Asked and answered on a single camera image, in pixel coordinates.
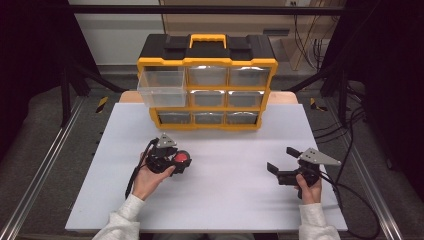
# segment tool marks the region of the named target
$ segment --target storage organizer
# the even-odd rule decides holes
[[[151,34],[137,89],[160,129],[255,130],[277,66],[264,35]]]

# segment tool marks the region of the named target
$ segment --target gray floor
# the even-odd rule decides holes
[[[273,90],[285,89],[306,78],[310,70],[286,73],[276,78],[272,83]],[[121,87],[135,88],[134,75],[105,75],[106,79]],[[331,111],[311,109],[310,100],[314,98],[317,106],[331,108],[333,98],[322,98],[319,94],[320,82],[305,88],[296,95],[304,105],[311,129],[317,130],[328,127],[336,122]],[[361,90],[362,86],[352,83]],[[79,189],[90,166],[93,154],[97,149],[97,142],[105,129],[113,104],[119,100],[120,94],[113,93],[98,84],[90,82],[92,91],[89,97],[76,97],[74,102],[82,101],[81,113],[75,121],[74,127],[67,136],[60,153],[43,182],[37,198],[30,206],[27,216],[20,227],[21,239],[66,239],[75,237],[90,238],[92,234],[67,232],[64,226],[71,212],[72,203],[78,196]],[[101,113],[96,113],[102,97],[109,99]],[[49,151],[60,128],[61,102],[60,89],[54,88],[34,97],[30,102],[30,113],[16,138],[12,148],[0,163],[0,226],[3,228],[8,219],[25,194],[39,166]],[[355,99],[349,98],[348,107],[355,109],[360,106]],[[315,136],[329,132],[328,130],[314,131]],[[343,137],[325,142],[341,132],[334,133],[326,138],[317,139],[319,150],[333,158],[343,159],[346,153]],[[402,172],[392,171],[386,167],[385,155],[375,139],[373,130],[366,121],[358,121],[354,125],[354,144],[367,170],[371,173],[390,214],[393,216],[403,239],[424,239],[424,205],[408,184]],[[335,177],[338,169],[327,168],[328,173]],[[366,197],[361,177],[348,158],[341,182]],[[370,211],[355,196],[341,190],[344,206],[344,217],[350,231],[369,236],[373,233],[376,223]],[[342,239],[357,239],[346,232],[340,233]],[[296,233],[280,233],[280,239],[296,239]],[[386,239],[381,232],[379,239]]]

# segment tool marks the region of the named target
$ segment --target white tabletop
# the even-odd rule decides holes
[[[140,103],[117,103],[66,224],[67,230],[103,228],[124,202],[140,152],[163,131]],[[139,214],[145,232],[277,232],[298,230],[297,191],[278,185],[266,169],[298,168],[286,147],[317,149],[303,106],[268,105],[257,131],[167,130],[193,159],[184,174],[166,179]],[[331,186],[323,182],[327,222],[347,226]]]

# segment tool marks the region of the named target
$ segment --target wire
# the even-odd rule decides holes
[[[146,158],[146,155],[149,152],[150,146],[152,146],[153,144],[156,144],[158,141],[159,141],[159,139],[155,138],[155,139],[151,140],[149,142],[149,144],[147,144],[146,150],[144,150],[143,155],[141,156],[140,161],[137,164],[137,167],[134,168],[134,171],[131,174],[130,180],[128,181],[127,189],[125,190],[125,199],[127,199],[128,196],[130,195],[133,182],[134,182],[135,178],[137,177],[138,172],[140,171],[140,169],[142,167],[146,166],[146,164],[143,164],[143,160]]]
[[[355,112],[356,111],[358,111],[359,109],[361,109],[362,108],[362,106],[361,107],[358,107],[358,108],[356,108],[355,110],[353,110],[352,111],[352,113],[351,113],[351,117],[350,117],[350,119],[352,119],[353,118],[353,116],[354,116],[354,114],[355,114]],[[342,161],[342,165],[340,166],[340,170],[339,170],[339,173],[338,173],[338,175],[337,175],[337,178],[336,178],[336,181],[335,181],[335,183],[337,184],[338,182],[339,182],[339,180],[340,180],[340,176],[342,175],[342,172],[343,172],[343,169],[344,169],[344,167],[345,167],[345,165],[346,165],[346,162],[347,162],[347,158],[348,158],[348,156],[349,156],[349,153],[350,153],[350,149],[352,148],[352,145],[353,145],[353,121],[349,121],[349,128],[350,128],[350,143],[349,143],[349,146],[348,146],[348,148],[347,148],[347,151],[346,151],[346,155],[345,155],[345,157],[343,158],[343,161]]]
[[[337,183],[337,182],[334,182],[333,181],[333,179],[330,177],[330,175],[328,175],[327,173],[324,173],[324,172],[322,172],[322,171],[320,171],[319,173],[318,172],[315,172],[314,170],[312,170],[312,169],[306,169],[308,172],[311,172],[311,173],[313,173],[313,174],[315,174],[315,175],[318,175],[318,176],[320,176],[322,179],[324,179],[325,181],[327,181],[328,183],[330,183],[331,184],[331,186],[333,187],[333,190],[335,191],[335,193],[336,193],[336,197],[337,197],[337,200],[338,200],[338,203],[339,203],[339,206],[340,206],[340,210],[341,211],[343,211],[343,204],[342,204],[342,201],[341,201],[341,194],[340,194],[340,190],[339,190],[339,188],[338,187],[342,187],[342,188],[344,188],[344,189],[346,189],[346,190],[348,190],[349,192],[351,192],[353,195],[355,195],[359,200],[361,200],[364,204],[365,204],[365,206],[366,207],[368,207],[370,210],[371,210],[371,213],[372,213],[372,215],[374,216],[374,219],[375,219],[375,222],[376,222],[376,225],[377,225],[377,227],[376,227],[376,230],[375,230],[375,233],[371,236],[371,237],[364,237],[364,236],[360,236],[360,235],[358,235],[358,234],[356,234],[356,233],[354,233],[354,232],[352,232],[352,231],[350,231],[350,230],[348,230],[347,232],[350,234],[350,235],[352,235],[352,236],[354,236],[354,237],[356,237],[356,238],[359,238],[359,239],[363,239],[363,240],[371,240],[371,239],[375,239],[378,235],[380,235],[380,232],[381,232],[381,229],[380,229],[380,226],[379,226],[379,223],[380,223],[380,221],[379,221],[379,218],[378,218],[378,215],[377,215],[377,213],[374,211],[374,209],[372,208],[372,206],[367,202],[367,200],[366,199],[364,199],[361,195],[359,195],[359,193],[357,193],[356,191],[354,191],[352,188],[350,188],[350,187],[348,187],[348,186],[346,186],[346,185],[344,185],[344,184],[341,184],[341,183]]]
[[[353,189],[349,188],[348,186],[343,185],[341,183],[337,183],[336,185],[339,186],[339,187],[342,187],[342,188],[344,188],[346,190],[348,190],[349,192],[353,193],[353,195],[355,195],[357,198],[359,198],[371,210],[371,213],[373,214],[374,219],[376,220],[376,223],[377,223],[376,224],[377,225],[376,231],[375,231],[374,235],[372,235],[371,237],[363,237],[363,236],[360,236],[360,235],[358,235],[358,234],[356,234],[356,233],[354,233],[354,232],[352,232],[350,230],[347,230],[347,232],[350,235],[352,235],[352,236],[354,236],[356,238],[359,238],[359,239],[364,239],[364,240],[376,239],[377,236],[380,235],[381,229],[380,229],[380,226],[379,226],[380,221],[379,221],[378,215],[374,211],[374,209],[372,208],[372,206],[363,197],[361,197],[361,195],[359,195],[357,192],[355,192]]]
[[[317,144],[323,144],[323,143],[328,143],[328,142],[331,142],[331,141],[333,141],[333,140],[336,140],[336,139],[338,139],[339,137],[342,137],[342,136],[344,136],[346,133],[348,132],[348,130],[346,130],[345,132],[343,132],[342,134],[340,134],[340,135],[337,135],[337,136],[335,136],[335,137],[333,137],[333,138],[330,138],[330,139],[328,139],[328,140],[325,140],[325,141],[321,141],[321,142],[317,142]]]
[[[357,113],[355,116],[352,116],[353,118],[351,118],[351,119],[349,119],[348,121],[349,122],[353,122],[353,123],[356,123],[360,118],[357,118],[358,116],[360,116],[360,114],[362,114],[362,113],[364,113],[365,111],[361,111],[361,112],[359,112],[359,113]],[[328,126],[328,127],[326,127],[326,128],[321,128],[321,129],[317,129],[317,130],[314,130],[314,131],[320,131],[320,130],[326,130],[326,129],[329,129],[329,128],[331,128],[332,126],[334,126],[334,125],[336,125],[336,124],[340,124],[339,122],[336,122],[336,123],[333,123],[332,125],[330,125],[330,126]],[[340,127],[338,127],[338,128],[336,128],[336,129],[334,129],[334,130],[332,130],[331,132],[329,132],[329,133],[325,133],[325,134],[323,134],[323,135],[320,135],[320,136],[316,136],[316,137],[314,137],[315,139],[319,139],[319,138],[323,138],[323,137],[326,137],[326,136],[329,136],[329,135],[331,135],[331,134],[333,134],[333,133],[335,133],[335,132],[337,132],[338,130],[340,130],[340,129],[343,129],[344,127],[343,126],[340,126]]]

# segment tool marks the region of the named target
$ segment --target black curtain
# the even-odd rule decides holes
[[[60,74],[65,66],[79,63],[99,74],[74,14],[48,10],[46,6],[50,4],[69,3],[66,0],[0,2],[0,160],[28,114],[29,100],[60,86]],[[84,77],[72,68],[68,74],[77,93],[87,94]]]
[[[393,168],[403,171],[424,200],[424,1],[382,0],[359,32],[348,56],[349,80],[366,87],[364,106]],[[327,64],[360,18],[340,19]]]

